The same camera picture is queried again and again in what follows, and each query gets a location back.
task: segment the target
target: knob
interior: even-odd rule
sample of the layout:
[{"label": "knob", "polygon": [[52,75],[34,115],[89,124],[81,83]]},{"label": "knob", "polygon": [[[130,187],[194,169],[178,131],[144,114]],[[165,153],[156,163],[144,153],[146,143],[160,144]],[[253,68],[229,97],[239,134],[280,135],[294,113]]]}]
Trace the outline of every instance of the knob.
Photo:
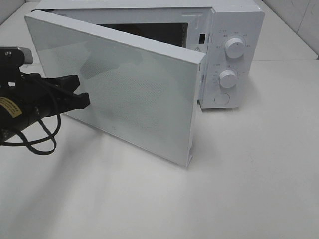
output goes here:
[{"label": "knob", "polygon": [[237,79],[234,71],[226,70],[219,75],[219,84],[224,88],[231,88],[237,84]]},{"label": "knob", "polygon": [[231,38],[225,43],[225,51],[229,58],[239,58],[244,54],[245,44],[239,37]]}]

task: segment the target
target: microwave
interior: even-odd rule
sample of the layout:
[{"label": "microwave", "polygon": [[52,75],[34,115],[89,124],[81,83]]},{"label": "microwave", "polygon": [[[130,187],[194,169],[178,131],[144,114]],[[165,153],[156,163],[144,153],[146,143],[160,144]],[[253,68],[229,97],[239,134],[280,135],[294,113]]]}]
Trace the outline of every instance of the microwave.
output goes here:
[{"label": "microwave", "polygon": [[46,76],[90,94],[72,117],[182,166],[197,101],[240,106],[263,19],[253,0],[42,0],[25,17]]}]

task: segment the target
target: open microwave door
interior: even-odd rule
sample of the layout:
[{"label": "open microwave door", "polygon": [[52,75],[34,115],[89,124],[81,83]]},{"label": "open microwave door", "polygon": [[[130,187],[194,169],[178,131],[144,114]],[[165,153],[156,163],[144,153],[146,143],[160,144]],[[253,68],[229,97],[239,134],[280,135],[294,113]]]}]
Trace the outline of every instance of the open microwave door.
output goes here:
[{"label": "open microwave door", "polygon": [[78,75],[90,95],[70,116],[188,165],[205,54],[43,11],[25,19],[46,76]]}]

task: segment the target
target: timer knob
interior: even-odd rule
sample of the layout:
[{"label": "timer knob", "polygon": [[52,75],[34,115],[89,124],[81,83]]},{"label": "timer knob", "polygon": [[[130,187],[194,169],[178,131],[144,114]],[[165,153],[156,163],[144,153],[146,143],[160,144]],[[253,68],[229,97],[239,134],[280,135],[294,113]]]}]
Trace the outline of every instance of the timer knob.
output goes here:
[{"label": "timer knob", "polygon": [[231,38],[225,43],[225,51],[229,58],[239,58],[244,54],[245,43],[239,37]]},{"label": "timer knob", "polygon": [[219,75],[219,84],[224,88],[231,88],[237,84],[237,79],[234,71],[226,70]]}]

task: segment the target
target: warning label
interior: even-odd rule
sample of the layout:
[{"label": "warning label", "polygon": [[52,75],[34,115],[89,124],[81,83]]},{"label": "warning label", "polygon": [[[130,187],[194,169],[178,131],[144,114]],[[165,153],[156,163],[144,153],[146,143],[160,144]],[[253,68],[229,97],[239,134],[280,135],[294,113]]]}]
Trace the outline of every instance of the warning label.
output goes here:
[{"label": "warning label", "polygon": [[3,106],[13,118],[22,114],[22,111],[19,108],[19,106],[6,97],[0,97],[0,106]]}]

